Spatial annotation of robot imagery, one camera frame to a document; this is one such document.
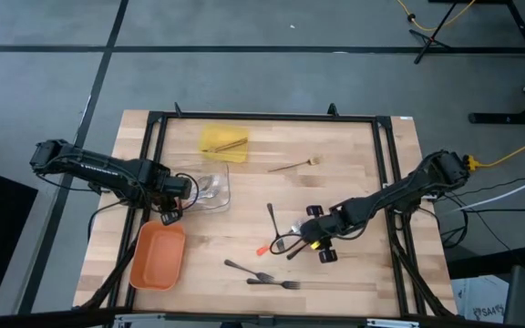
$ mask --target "yellow cable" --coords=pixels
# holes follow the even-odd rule
[[[405,10],[405,13],[407,13],[407,15],[410,15],[410,11],[408,11],[408,8],[405,4],[402,3],[401,0],[397,0],[398,3],[400,5],[402,5],[402,8]],[[461,9],[461,11],[455,15],[455,17],[451,18],[448,22],[446,22],[445,24],[443,24],[443,26],[449,26],[451,24],[453,24],[453,22],[455,22],[457,20],[457,18],[459,18],[461,15],[463,15],[463,13],[465,13],[473,4],[475,4],[476,0],[471,0],[471,2],[465,6],[465,8]],[[433,32],[433,31],[436,31],[437,28],[436,27],[433,27],[433,28],[429,28],[429,27],[423,27],[421,26],[419,23],[417,23],[417,20],[416,19],[412,19],[412,23],[415,24],[416,27],[420,28],[421,30],[423,31],[426,31],[426,32]]]
[[[468,165],[468,169],[471,170],[471,171],[474,171],[476,168],[491,168],[491,167],[494,167],[498,164],[500,164],[501,162],[503,162],[504,160],[506,159],[510,159],[511,157],[513,157],[514,155],[517,155],[519,153],[521,153],[522,151],[525,150],[525,146],[512,152],[511,154],[509,154],[508,156],[505,156],[501,159],[498,159],[496,161],[494,161],[493,163],[490,163],[490,164],[482,164],[482,163],[479,163],[478,161],[476,161],[475,159],[473,159],[472,156],[469,156],[467,155],[467,165]]]

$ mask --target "orange bowl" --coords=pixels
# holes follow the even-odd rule
[[[180,276],[186,235],[179,223],[145,223],[139,233],[129,281],[137,289],[167,291]]]

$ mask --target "white cable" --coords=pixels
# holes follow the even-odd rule
[[[458,209],[450,210],[450,211],[447,212],[447,214],[452,213],[452,212],[454,212],[454,211],[458,211],[458,210],[471,209],[471,208],[474,208],[474,207],[479,206],[479,205],[483,205],[483,204],[491,203],[492,201],[501,200],[501,199],[506,198],[506,197],[508,197],[508,196],[510,196],[510,195],[513,195],[513,194],[515,194],[516,192],[521,191],[521,190],[525,190],[525,185],[523,185],[523,186],[521,186],[521,187],[519,187],[519,188],[516,188],[516,189],[514,189],[514,190],[512,190],[512,191],[506,192],[505,194],[503,194],[503,195],[501,195],[501,196],[494,197],[494,198],[489,199],[489,200],[482,200],[482,201],[480,201],[480,202],[476,202],[475,204],[471,204],[471,205],[468,205],[468,206],[460,207],[460,208],[458,208]]]

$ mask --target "floor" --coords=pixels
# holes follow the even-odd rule
[[[406,1],[421,25],[448,9]],[[0,0],[0,45],[104,46],[119,0]],[[516,0],[525,20],[525,0]],[[417,46],[394,0],[137,0],[129,3],[117,46]],[[525,46],[506,6],[474,5],[438,35],[452,46]],[[40,192],[0,291],[0,314],[12,313],[35,259],[56,188],[36,179],[29,161],[48,138],[74,140],[101,53],[0,52],[0,175]],[[525,56],[426,56],[305,53],[114,53],[94,107],[85,148],[110,153],[123,109],[412,116],[423,153],[451,149],[483,161],[525,145],[523,126],[470,125],[471,111],[525,108]],[[525,153],[482,170],[464,190],[525,176]],[[77,181],[75,185],[84,186]],[[470,195],[473,202],[502,190]],[[86,251],[89,214],[98,197],[72,192],[47,262],[34,312],[72,304]],[[500,206],[525,208],[525,192]],[[436,206],[442,230],[461,224]],[[487,213],[511,248],[525,246],[525,214]],[[505,251],[472,218],[461,249],[448,259]]]

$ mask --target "wooden table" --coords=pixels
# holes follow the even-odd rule
[[[148,111],[123,114],[112,156],[139,157]],[[350,197],[367,196],[381,186],[370,124],[347,122],[263,120],[168,120],[161,163],[171,168],[203,161],[198,140],[207,123],[250,130],[249,155],[242,164],[229,163],[231,207],[222,213],[187,212],[181,221],[187,239],[180,278],[167,292],[137,291],[134,310],[183,313],[275,313],[327,316],[397,317],[398,307],[383,211],[369,222],[355,241],[334,240],[339,261],[322,264],[317,252],[302,251],[292,261],[255,250],[274,235],[266,203],[271,202],[279,231],[306,216],[308,205],[325,209]],[[414,169],[421,153],[412,118],[392,118],[403,175]],[[387,175],[392,177],[386,138],[381,132]],[[153,153],[154,146],[149,148]],[[268,169],[322,155],[317,166],[274,173]],[[116,201],[103,195],[99,207]],[[423,204],[429,210],[432,207]],[[98,214],[77,286],[79,305],[107,278],[115,265],[127,209],[116,207]],[[158,220],[155,214],[151,220]],[[443,304],[456,311],[448,269],[435,219],[418,211],[411,222],[419,270]],[[223,264],[225,259],[278,280],[302,282],[302,290],[247,285],[248,273]],[[405,273],[408,304],[415,312],[410,279]],[[129,269],[123,274],[118,305],[125,302]]]

